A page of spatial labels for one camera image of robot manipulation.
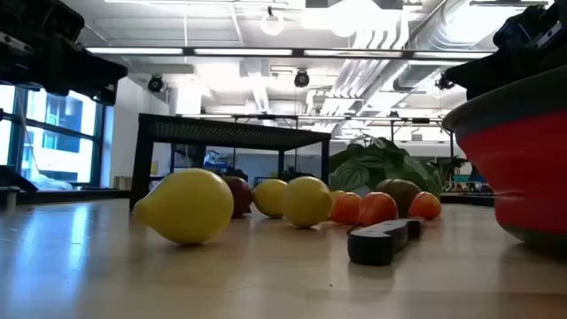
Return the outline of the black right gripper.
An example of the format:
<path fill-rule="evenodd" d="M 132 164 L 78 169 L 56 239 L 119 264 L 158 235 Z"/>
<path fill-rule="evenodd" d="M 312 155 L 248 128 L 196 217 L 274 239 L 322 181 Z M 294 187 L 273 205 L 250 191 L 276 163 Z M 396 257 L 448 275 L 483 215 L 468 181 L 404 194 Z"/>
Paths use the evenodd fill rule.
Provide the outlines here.
<path fill-rule="evenodd" d="M 493 36 L 498 59 L 478 59 L 444 72 L 444 88 L 459 86 L 471 100 L 508 82 L 552 66 L 553 55 L 567 45 L 567 0 L 533 4 L 506 19 Z"/>

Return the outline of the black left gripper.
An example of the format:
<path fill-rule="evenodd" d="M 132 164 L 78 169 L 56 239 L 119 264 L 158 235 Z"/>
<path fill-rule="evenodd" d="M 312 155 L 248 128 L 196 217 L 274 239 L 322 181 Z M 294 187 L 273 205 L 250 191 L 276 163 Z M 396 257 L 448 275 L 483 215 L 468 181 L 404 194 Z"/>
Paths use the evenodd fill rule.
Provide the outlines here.
<path fill-rule="evenodd" d="M 0 0 L 0 83 L 53 84 L 95 90 L 91 99 L 115 105 L 118 80 L 128 69 L 79 53 L 84 18 L 61 0 Z"/>

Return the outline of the red collapsible colander grey rim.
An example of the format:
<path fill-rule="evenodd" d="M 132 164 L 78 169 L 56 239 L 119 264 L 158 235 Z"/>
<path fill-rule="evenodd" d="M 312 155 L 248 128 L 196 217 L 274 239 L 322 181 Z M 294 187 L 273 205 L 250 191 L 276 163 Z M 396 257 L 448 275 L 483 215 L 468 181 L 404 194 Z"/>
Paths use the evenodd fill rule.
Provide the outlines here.
<path fill-rule="evenodd" d="M 493 190 L 500 226 L 567 253 L 567 66 L 475 97 L 442 125 Z"/>

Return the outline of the brown kiwi fruit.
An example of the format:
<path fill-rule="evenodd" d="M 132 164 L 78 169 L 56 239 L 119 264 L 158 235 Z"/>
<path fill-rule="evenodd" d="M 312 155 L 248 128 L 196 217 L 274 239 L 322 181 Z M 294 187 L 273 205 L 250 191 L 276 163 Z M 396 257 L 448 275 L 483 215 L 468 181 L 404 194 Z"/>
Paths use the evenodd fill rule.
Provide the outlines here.
<path fill-rule="evenodd" d="M 391 196 L 398 207 L 398 216 L 406 218 L 414 197 L 422 190 L 410 181 L 385 179 L 376 186 L 375 191 Z"/>

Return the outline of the yellow lemon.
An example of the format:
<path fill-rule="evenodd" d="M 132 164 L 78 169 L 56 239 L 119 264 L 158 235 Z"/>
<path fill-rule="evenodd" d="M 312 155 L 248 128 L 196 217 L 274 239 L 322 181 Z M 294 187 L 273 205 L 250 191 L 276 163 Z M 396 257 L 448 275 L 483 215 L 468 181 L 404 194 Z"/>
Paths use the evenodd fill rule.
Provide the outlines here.
<path fill-rule="evenodd" d="M 198 245 L 229 225 L 233 209 L 231 190 L 221 177 L 190 168 L 168 175 L 135 203 L 132 213 L 169 241 Z"/>
<path fill-rule="evenodd" d="M 293 179 L 283 191 L 283 216 L 296 228 L 311 228 L 326 221 L 331 207 L 329 188 L 312 176 Z"/>
<path fill-rule="evenodd" d="M 282 218 L 282 198 L 287 183 L 279 179 L 268 179 L 252 190 L 256 208 L 269 218 Z"/>

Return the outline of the dark red apple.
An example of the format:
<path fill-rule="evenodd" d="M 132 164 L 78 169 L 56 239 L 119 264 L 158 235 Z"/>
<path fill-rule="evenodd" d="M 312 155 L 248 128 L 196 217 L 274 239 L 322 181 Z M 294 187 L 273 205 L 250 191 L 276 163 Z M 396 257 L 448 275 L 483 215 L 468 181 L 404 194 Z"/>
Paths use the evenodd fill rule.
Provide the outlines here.
<path fill-rule="evenodd" d="M 229 186 L 234 200 L 233 213 L 231 218 L 243 218 L 245 214 L 251 212 L 252 191 L 247 181 L 238 176 L 224 176 L 224 181 Z"/>

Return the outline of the black handled kitchen knife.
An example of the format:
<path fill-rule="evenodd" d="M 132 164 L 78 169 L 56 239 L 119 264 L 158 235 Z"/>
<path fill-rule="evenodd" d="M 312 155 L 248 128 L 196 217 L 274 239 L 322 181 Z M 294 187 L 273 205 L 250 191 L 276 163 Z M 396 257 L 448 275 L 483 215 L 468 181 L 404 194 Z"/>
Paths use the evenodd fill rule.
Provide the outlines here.
<path fill-rule="evenodd" d="M 421 236 L 423 222 L 421 217 L 398 219 L 351 231 L 347 238 L 350 261 L 367 266 L 390 265 L 396 252 Z"/>

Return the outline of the black metal gantry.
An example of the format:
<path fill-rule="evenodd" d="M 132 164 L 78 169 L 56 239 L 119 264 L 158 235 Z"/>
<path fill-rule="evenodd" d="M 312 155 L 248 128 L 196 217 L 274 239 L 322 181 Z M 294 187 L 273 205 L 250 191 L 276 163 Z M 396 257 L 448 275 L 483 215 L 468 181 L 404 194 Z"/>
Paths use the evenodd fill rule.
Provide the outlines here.
<path fill-rule="evenodd" d="M 461 152 L 441 119 L 425 117 L 345 117 L 331 133 L 331 142 L 366 146 L 379 137 L 418 158 L 449 159 Z"/>

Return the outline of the black perforated metal rack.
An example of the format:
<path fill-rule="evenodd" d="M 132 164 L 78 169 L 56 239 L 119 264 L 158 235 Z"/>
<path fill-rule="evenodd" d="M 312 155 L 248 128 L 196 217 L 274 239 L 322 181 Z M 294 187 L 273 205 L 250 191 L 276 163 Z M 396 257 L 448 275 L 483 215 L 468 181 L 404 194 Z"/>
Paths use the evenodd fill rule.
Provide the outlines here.
<path fill-rule="evenodd" d="M 278 173 L 284 171 L 284 154 L 311 144 L 322 145 L 320 179 L 329 182 L 331 134 L 294 128 L 277 128 L 227 121 L 210 121 L 203 114 L 191 117 L 149 113 L 138 115 L 138 131 L 129 206 L 149 193 L 153 145 L 196 145 L 201 154 L 207 146 L 278 152 Z"/>

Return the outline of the green plant white pot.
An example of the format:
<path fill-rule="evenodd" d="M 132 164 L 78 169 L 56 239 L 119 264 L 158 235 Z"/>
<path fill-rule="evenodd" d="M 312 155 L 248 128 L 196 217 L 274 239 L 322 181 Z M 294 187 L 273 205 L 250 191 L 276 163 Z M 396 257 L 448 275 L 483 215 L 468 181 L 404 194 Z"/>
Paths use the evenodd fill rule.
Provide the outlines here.
<path fill-rule="evenodd" d="M 332 191 L 374 190 L 386 179 L 402 179 L 437 198 L 442 192 L 439 168 L 422 162 L 384 137 L 372 137 L 368 146 L 349 144 L 330 156 L 329 187 Z"/>

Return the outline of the long linear ceiling light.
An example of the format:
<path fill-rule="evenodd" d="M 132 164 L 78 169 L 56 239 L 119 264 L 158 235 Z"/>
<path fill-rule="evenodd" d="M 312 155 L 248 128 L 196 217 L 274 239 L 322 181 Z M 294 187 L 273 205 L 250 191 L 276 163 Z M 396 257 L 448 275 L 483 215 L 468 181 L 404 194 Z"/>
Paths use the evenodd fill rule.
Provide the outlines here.
<path fill-rule="evenodd" d="M 412 51 L 254 47 L 87 47 L 105 56 L 207 57 L 207 58 L 345 58 L 424 61 L 470 61 L 491 55 L 490 51 Z"/>

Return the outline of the white round ceiling lamp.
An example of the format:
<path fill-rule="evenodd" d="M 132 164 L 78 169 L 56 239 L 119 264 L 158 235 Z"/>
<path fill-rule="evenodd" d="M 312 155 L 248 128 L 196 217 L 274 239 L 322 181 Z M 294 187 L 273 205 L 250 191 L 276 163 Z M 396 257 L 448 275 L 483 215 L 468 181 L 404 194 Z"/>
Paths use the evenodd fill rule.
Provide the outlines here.
<path fill-rule="evenodd" d="M 268 6 L 260 21 L 260 29 L 266 35 L 280 35 L 284 30 L 284 18 L 272 6 Z"/>

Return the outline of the silver round ventilation duct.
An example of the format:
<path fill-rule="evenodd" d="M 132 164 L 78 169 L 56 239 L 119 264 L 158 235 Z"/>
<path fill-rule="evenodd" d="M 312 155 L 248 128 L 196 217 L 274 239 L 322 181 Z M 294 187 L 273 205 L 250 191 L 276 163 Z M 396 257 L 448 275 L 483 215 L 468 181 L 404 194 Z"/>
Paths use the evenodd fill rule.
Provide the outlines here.
<path fill-rule="evenodd" d="M 496 6 L 473 5 L 479 0 L 445 0 L 417 31 L 404 49 L 413 51 L 466 51 L 498 27 L 506 15 Z"/>

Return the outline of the large window black frame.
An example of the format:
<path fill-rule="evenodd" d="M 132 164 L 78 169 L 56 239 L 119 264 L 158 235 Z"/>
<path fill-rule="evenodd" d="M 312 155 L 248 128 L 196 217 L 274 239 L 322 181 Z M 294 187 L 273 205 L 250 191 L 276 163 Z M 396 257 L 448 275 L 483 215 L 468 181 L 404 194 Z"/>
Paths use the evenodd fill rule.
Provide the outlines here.
<path fill-rule="evenodd" d="M 100 181 L 105 108 L 67 96 L 0 85 L 0 166 L 41 190 L 71 190 Z"/>

